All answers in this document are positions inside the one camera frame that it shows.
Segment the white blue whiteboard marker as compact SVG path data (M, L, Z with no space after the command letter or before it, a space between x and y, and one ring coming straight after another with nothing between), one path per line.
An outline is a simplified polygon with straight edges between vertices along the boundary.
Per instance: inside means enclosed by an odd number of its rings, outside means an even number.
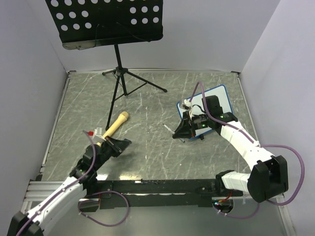
M164 124L164 123L162 123L162 125L170 132L170 133L172 133L172 134L174 134L174 131L170 128L170 127L168 127L166 124Z

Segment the blue framed whiteboard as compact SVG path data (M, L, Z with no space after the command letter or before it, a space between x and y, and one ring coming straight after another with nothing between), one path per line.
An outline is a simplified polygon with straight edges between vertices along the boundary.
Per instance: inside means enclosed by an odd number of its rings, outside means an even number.
M232 107L228 98L227 90L224 85L219 85L214 88L198 93L194 96L186 98L192 103L192 112L194 115L210 113L212 117L223 122L236 121L237 118L232 113ZM178 102L177 109L182 119L182 113L187 111L180 108L181 102ZM218 123L208 116L209 128L196 130L196 135L193 135L190 140L204 139L206 133L218 131L221 128L221 123Z

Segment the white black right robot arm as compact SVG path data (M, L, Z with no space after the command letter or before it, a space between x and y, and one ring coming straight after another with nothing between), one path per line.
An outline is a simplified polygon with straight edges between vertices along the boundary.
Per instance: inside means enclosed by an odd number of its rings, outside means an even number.
M185 99L182 103L182 119L172 137L190 139L197 130L210 128L226 139L241 155L251 173L227 170L216 175L215 190L227 195L231 190L249 193L258 203L288 190L287 161L281 155L274 156L259 145L243 128L231 112L224 112L215 95L202 100L201 114L193 114L193 104Z

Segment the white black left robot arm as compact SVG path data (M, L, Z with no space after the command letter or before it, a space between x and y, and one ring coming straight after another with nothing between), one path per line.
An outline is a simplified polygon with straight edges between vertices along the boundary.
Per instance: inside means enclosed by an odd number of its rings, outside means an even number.
M27 213L11 219L8 236L46 236L55 224L79 202L97 192L97 170L111 157L118 157L131 144L128 139L106 137L101 145L90 144L69 177L45 200Z

